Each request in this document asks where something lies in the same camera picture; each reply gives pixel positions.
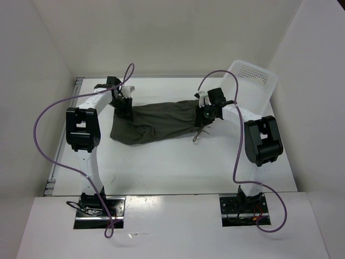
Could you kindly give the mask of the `olive green shorts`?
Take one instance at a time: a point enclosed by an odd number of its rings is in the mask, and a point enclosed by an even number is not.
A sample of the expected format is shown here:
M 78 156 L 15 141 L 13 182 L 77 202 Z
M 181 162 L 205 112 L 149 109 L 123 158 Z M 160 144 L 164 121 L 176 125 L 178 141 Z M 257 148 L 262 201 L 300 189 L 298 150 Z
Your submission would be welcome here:
M 132 146 L 202 132 L 198 108 L 198 100 L 134 106 L 132 120 L 114 114 L 110 138 Z

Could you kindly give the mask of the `white plastic basket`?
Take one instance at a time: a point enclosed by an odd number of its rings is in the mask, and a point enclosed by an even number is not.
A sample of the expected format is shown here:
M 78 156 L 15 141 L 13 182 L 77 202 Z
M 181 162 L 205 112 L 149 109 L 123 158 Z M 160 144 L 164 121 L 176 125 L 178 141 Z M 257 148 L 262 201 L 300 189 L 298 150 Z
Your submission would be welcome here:
M 239 106 L 255 114 L 264 115 L 278 83 L 278 76 L 241 60 L 235 60 L 229 71 L 232 74 L 225 74 L 218 84 L 226 99 L 233 100 L 237 97 Z

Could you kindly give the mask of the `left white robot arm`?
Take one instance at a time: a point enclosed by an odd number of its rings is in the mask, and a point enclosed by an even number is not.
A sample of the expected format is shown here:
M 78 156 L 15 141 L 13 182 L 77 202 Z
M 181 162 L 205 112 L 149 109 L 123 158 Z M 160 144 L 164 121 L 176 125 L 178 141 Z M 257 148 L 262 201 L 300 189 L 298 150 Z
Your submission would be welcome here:
M 134 91 L 134 86 L 125 86 L 117 77 L 108 77 L 105 84 L 94 87 L 93 94 L 83 103 L 66 111 L 66 141 L 75 152 L 82 172 L 82 194 L 77 208 L 85 214 L 104 215 L 108 208 L 96 155 L 101 140 L 98 115 L 111 105 L 121 116 L 131 119 Z

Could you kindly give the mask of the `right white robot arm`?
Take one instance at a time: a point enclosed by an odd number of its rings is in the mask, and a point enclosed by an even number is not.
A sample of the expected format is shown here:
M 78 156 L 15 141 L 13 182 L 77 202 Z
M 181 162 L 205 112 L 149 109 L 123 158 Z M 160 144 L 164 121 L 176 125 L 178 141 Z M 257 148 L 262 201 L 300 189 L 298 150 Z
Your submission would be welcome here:
M 198 91 L 195 97 L 198 100 L 196 126 L 205 127 L 215 119 L 222 119 L 239 127 L 240 141 L 232 179 L 238 185 L 237 208 L 249 212 L 263 195 L 264 171 L 283 152 L 276 119 L 254 114 L 234 100 L 226 100 L 221 88 Z

